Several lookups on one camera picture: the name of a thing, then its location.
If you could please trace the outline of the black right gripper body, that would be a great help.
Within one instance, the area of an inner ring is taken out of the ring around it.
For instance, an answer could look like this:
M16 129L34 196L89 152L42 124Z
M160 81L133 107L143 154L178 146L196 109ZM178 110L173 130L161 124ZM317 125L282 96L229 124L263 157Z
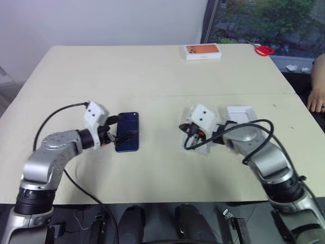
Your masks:
M188 137L206 139L206 134L199 128L198 125L191 123L188 128Z

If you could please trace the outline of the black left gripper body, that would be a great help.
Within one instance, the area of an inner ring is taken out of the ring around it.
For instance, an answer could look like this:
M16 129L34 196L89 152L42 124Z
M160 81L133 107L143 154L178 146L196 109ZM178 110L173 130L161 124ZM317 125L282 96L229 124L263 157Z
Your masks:
M99 136L100 146L105 146L114 142L114 136L110 133L110 126L108 125L99 126L97 134Z

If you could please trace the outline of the bare person hand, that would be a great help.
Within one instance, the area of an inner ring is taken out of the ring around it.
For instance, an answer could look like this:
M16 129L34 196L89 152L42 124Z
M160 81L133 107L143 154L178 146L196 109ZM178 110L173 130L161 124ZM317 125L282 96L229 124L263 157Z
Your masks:
M315 88L311 91L307 108L310 112L324 113L324 88Z

